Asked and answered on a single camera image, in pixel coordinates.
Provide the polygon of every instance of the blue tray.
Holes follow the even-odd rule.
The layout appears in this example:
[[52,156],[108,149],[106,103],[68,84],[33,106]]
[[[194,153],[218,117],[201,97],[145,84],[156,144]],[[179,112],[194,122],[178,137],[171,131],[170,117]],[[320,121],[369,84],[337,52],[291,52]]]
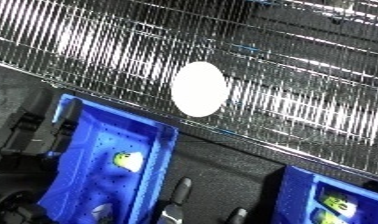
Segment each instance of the blue tray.
[[[354,197],[357,212],[347,218],[320,203],[323,189]],[[273,224],[311,224],[316,209],[324,209],[349,224],[378,224],[378,193],[296,167],[286,168],[273,217]]]
[[[62,96],[55,119],[73,98]],[[61,224],[148,223],[177,129],[90,101],[83,104],[59,175],[39,204]],[[118,163],[129,154],[136,155],[130,164],[139,170]]]

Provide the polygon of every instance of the black bracket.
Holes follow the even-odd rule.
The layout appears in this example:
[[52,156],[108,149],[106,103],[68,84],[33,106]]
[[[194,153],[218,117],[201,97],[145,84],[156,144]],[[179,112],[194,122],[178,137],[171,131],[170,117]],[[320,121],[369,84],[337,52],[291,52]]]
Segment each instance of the black bracket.
[[54,224],[36,204],[57,176],[60,155],[78,125],[82,102],[72,100],[45,138],[43,148],[26,152],[52,102],[47,89],[29,96],[0,130],[0,224]]

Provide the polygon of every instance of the wire mesh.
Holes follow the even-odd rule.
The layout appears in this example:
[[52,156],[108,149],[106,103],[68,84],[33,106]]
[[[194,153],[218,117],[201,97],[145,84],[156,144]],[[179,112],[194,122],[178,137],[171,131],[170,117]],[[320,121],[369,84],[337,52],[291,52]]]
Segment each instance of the wire mesh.
[[[200,60],[230,95],[191,118],[169,89]],[[378,0],[0,0],[0,63],[378,176]]]

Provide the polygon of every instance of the white ball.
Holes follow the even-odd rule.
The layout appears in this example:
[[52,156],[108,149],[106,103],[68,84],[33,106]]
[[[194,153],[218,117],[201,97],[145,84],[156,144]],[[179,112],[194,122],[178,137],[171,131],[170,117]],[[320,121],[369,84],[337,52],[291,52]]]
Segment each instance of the white ball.
[[172,100],[180,111],[192,117],[215,113],[228,98],[222,72],[208,62],[183,67],[171,86]]

